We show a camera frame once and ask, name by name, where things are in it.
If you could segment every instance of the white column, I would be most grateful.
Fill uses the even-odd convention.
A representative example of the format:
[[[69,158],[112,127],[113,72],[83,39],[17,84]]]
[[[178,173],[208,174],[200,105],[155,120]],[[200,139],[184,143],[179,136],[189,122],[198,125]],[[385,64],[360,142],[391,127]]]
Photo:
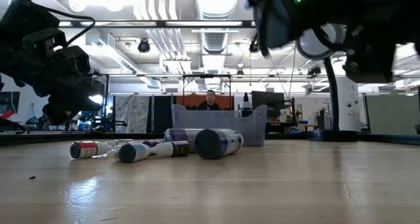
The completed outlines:
[[[337,77],[339,95],[339,127],[342,131],[360,131],[360,108],[357,83],[347,77]]]

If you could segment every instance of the person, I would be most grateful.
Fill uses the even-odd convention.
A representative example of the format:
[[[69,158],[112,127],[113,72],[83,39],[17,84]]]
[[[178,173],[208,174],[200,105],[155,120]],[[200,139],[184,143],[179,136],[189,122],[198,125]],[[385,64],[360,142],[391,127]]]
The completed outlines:
[[[216,93],[208,90],[206,100],[198,106],[198,110],[221,110],[216,101]]]

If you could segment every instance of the exposed ceiling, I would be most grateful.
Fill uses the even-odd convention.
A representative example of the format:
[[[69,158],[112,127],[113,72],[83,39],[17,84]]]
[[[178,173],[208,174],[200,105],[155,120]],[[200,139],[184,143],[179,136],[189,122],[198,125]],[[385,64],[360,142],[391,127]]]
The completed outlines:
[[[10,0],[0,0],[0,14],[2,14],[9,5]],[[32,0],[40,5],[57,9],[60,11],[92,16],[96,20],[136,20],[137,16],[133,10],[135,7],[133,3],[138,3],[142,0],[105,0],[105,3],[101,5],[87,5],[86,8],[81,12],[75,12],[70,7],[69,0]],[[217,0],[209,0],[212,5],[220,5]],[[242,6],[242,0],[237,0],[236,11],[233,20],[252,20],[252,12],[245,10]],[[97,1],[88,0],[88,3],[96,3]],[[150,0],[144,0],[146,7]],[[170,10],[168,7],[169,0],[165,0],[166,13],[169,16]],[[122,9],[120,11],[109,11],[109,8],[105,5],[111,5],[113,3],[122,3]],[[200,18],[196,10],[196,0],[175,0],[175,12],[180,20],[197,20]],[[159,0],[155,0],[155,10],[158,18],[161,18],[159,11]],[[74,35],[75,32],[80,29],[65,29],[66,34]],[[115,38],[115,49],[118,53],[126,58],[129,62],[133,63],[137,70],[143,74],[160,74],[168,71],[168,68],[159,65],[161,53],[155,46],[153,41],[150,39],[148,32],[144,28],[100,28],[96,29],[98,36],[105,43],[108,43],[108,36]],[[180,36],[186,54],[190,58],[191,71],[202,70],[203,55],[207,53],[203,51],[200,41],[200,33],[195,33],[197,29],[180,29]],[[222,61],[222,71],[220,73],[230,72],[235,74],[238,70],[238,65],[242,65],[245,74],[275,74],[276,71],[273,67],[273,63],[276,65],[279,74],[299,74],[304,72],[308,67],[313,66],[319,62],[312,62],[302,57],[297,51],[295,51],[294,45],[289,44],[282,49],[278,49],[272,53],[271,59],[265,59],[261,55],[253,56],[248,51],[249,42],[255,34],[254,29],[230,29],[227,48],[222,53],[224,60]],[[148,53],[140,53],[137,49],[141,39],[150,39],[150,51]],[[89,53],[91,57],[91,64],[93,68],[100,70],[102,73],[109,74],[120,74],[127,73],[126,69],[121,67],[115,58],[111,57],[108,50],[101,46],[90,45],[84,49]],[[405,46],[398,48],[398,52],[395,60],[395,67],[397,73],[403,74],[418,74],[416,69],[420,70],[420,62],[412,50],[412,46]]]

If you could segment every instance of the gray container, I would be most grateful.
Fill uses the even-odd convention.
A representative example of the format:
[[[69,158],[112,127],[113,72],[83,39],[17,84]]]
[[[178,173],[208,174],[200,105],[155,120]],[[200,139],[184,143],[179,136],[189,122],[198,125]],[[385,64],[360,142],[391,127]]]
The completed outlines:
[[[172,105],[174,129],[233,129],[242,134],[243,146],[263,146],[267,105],[257,107],[248,117],[231,110],[187,110]]]

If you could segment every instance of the table surface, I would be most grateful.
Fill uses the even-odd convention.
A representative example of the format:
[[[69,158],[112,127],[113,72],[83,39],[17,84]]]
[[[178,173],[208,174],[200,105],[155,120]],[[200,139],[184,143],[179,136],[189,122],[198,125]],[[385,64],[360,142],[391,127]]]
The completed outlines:
[[[2,223],[420,223],[418,146],[266,141],[133,164],[69,147],[0,148]]]

